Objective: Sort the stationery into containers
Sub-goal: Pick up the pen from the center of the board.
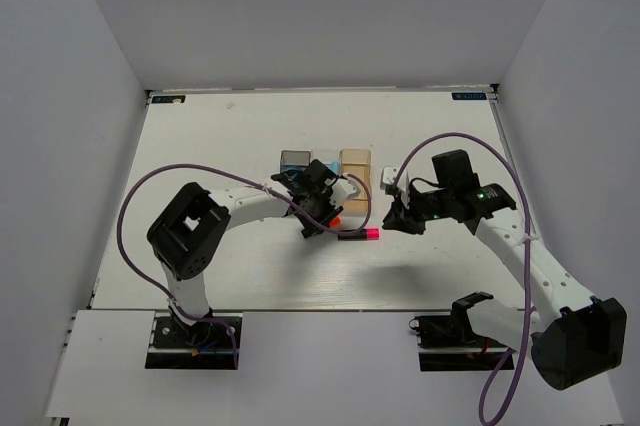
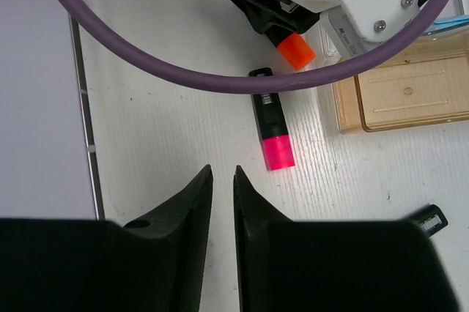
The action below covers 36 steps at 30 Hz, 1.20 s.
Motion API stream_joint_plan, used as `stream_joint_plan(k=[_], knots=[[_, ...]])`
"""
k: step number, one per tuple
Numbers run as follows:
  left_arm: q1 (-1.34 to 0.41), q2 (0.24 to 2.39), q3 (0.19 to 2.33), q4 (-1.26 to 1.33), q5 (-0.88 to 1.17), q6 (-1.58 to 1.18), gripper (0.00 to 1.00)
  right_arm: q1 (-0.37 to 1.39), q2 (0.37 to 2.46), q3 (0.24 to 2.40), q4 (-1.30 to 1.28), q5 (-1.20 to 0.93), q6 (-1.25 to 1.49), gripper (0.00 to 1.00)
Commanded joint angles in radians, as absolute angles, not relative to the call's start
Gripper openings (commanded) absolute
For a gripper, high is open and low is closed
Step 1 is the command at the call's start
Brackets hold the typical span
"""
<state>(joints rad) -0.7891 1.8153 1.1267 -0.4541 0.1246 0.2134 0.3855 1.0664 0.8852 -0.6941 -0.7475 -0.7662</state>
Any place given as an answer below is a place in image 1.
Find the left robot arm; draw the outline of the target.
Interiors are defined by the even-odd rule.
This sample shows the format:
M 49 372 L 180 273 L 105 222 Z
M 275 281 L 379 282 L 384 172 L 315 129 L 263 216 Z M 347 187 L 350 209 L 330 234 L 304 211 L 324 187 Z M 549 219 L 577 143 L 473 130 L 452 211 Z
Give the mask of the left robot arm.
M 308 239 L 321 234 L 344 204 L 362 193 L 363 187 L 354 179 L 333 174 L 310 181 L 275 174 L 257 188 L 213 192 L 196 182 L 184 185 L 147 232 L 174 297 L 170 312 L 178 321 L 180 337 L 199 345 L 210 336 L 212 312 L 204 270 L 225 232 L 267 218 L 294 216 Z

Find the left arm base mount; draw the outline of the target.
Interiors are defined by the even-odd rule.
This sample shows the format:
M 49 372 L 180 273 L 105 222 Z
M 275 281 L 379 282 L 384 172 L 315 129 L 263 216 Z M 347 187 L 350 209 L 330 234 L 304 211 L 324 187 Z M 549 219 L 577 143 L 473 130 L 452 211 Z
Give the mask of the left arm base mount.
M 170 313 L 157 313 L 145 359 L 147 370 L 236 370 L 243 316 L 215 316 L 229 325 L 194 323 L 182 325 Z

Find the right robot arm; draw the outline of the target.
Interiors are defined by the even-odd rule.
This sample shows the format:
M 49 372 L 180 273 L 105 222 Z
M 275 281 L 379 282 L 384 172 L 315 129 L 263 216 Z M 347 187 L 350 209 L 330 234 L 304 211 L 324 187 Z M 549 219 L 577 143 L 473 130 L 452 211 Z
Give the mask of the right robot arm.
M 489 338 L 518 350 L 525 325 L 526 348 L 536 370 L 556 390 L 565 390 L 622 362 L 627 314 L 614 298 L 602 300 L 579 283 L 525 231 L 522 209 L 505 189 L 482 185 L 464 150 L 432 159 L 436 187 L 421 192 L 407 172 L 388 166 L 380 187 L 393 199 L 383 227 L 421 235 L 429 221 L 453 219 L 491 250 L 521 287 L 530 288 L 531 315 L 490 293 L 470 293 L 451 305 L 442 321 L 429 321 L 428 348 L 471 346 Z

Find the pink capped black highlighter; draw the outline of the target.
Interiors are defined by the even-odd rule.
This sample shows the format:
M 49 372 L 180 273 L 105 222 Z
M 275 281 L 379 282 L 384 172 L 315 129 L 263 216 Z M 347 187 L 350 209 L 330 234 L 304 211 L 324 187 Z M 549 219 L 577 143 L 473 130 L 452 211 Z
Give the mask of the pink capped black highlighter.
M 340 241 L 375 241 L 380 239 L 378 228 L 362 228 L 341 231 L 337 238 Z

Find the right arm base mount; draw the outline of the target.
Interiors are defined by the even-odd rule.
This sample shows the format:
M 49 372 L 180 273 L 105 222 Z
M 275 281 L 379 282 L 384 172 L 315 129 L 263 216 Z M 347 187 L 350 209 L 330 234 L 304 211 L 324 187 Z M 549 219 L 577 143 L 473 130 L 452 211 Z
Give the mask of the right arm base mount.
M 408 327 L 417 339 L 421 372 L 489 372 L 507 350 L 494 339 L 463 339 L 450 314 L 414 316 Z

